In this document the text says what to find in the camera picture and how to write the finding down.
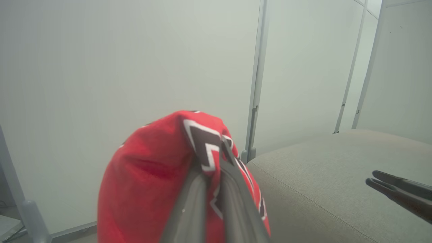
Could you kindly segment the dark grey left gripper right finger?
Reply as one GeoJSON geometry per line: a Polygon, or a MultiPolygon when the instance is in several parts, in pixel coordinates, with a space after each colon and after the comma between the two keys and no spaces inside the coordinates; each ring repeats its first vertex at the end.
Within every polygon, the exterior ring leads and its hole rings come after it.
{"type": "Polygon", "coordinates": [[[271,243],[228,140],[221,140],[220,193],[225,243],[271,243]]]}

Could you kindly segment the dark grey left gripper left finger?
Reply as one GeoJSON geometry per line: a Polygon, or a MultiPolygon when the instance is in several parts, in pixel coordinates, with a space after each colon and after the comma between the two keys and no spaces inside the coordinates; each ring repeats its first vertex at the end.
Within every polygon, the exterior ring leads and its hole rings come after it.
{"type": "Polygon", "coordinates": [[[207,178],[193,162],[159,243],[205,243],[206,197],[207,178]]]}

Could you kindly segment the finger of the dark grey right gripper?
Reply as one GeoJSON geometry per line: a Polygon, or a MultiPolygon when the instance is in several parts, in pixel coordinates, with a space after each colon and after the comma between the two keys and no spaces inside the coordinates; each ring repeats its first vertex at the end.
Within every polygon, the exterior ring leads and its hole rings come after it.
{"type": "MultiPolygon", "coordinates": [[[[366,185],[372,188],[372,178],[366,179],[366,185]]],[[[385,196],[425,222],[432,224],[432,200],[407,195],[385,196]]]]}
{"type": "Polygon", "coordinates": [[[375,170],[372,172],[372,188],[384,195],[407,195],[432,200],[432,186],[375,170]]]}

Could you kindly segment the red jersey with white stripes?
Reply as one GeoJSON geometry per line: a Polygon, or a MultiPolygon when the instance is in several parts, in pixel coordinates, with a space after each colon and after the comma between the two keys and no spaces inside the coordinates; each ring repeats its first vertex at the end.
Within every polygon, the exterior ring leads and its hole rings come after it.
{"type": "Polygon", "coordinates": [[[262,192],[227,126],[204,112],[180,110],[134,131],[113,155],[99,189],[98,243],[158,243],[193,163],[210,180],[206,243],[225,243],[220,203],[223,139],[271,236],[262,192]]]}

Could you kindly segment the short grey partition foot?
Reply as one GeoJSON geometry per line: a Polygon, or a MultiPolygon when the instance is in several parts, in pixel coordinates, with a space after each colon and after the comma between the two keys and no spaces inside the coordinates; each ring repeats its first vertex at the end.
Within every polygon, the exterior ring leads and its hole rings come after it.
{"type": "Polygon", "coordinates": [[[256,148],[252,147],[248,150],[243,150],[240,155],[242,163],[247,164],[256,157],[256,148]]]}

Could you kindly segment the grey fabric sofa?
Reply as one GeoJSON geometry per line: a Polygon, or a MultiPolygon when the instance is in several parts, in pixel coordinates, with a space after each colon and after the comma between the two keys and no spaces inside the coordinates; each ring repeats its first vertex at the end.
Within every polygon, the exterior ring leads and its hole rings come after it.
{"type": "Polygon", "coordinates": [[[432,186],[432,145],[349,130],[261,154],[247,164],[272,243],[432,243],[432,225],[367,186],[379,170],[432,186]]]}

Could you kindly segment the wide white partition panel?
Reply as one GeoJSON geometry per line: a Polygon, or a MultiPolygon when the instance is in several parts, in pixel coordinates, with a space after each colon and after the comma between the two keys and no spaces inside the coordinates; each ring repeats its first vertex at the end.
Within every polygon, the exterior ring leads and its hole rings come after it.
{"type": "Polygon", "coordinates": [[[260,0],[0,0],[0,126],[49,234],[96,222],[136,129],[217,116],[244,150],[260,0]]]}

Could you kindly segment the long grey partition foot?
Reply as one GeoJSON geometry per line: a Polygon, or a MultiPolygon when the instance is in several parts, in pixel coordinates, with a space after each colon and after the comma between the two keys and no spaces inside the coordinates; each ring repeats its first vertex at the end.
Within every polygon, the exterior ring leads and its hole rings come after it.
{"type": "Polygon", "coordinates": [[[26,228],[32,243],[51,243],[52,237],[42,219],[37,203],[33,200],[26,200],[24,196],[1,126],[0,165],[20,213],[23,226],[26,228]]]}

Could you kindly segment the narrow white partition panel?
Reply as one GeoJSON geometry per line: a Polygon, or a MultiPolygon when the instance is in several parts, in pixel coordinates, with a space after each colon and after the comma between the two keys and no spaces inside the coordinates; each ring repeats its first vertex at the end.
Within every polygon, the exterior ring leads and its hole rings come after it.
{"type": "Polygon", "coordinates": [[[270,0],[257,156],[334,132],[362,13],[356,0],[270,0]]]}

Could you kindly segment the white rectangular power box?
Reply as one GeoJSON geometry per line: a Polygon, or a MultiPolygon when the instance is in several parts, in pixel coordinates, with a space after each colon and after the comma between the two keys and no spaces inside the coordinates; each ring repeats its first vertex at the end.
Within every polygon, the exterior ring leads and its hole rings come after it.
{"type": "Polygon", "coordinates": [[[20,220],[12,217],[0,215],[0,242],[12,237],[22,229],[23,224],[20,220]]]}

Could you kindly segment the white partition panel grey frame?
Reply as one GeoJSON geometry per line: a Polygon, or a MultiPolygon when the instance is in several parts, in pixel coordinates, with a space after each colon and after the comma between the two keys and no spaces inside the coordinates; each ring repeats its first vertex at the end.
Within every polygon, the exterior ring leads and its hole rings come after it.
{"type": "Polygon", "coordinates": [[[383,0],[352,127],[432,144],[432,0],[383,0]]]}

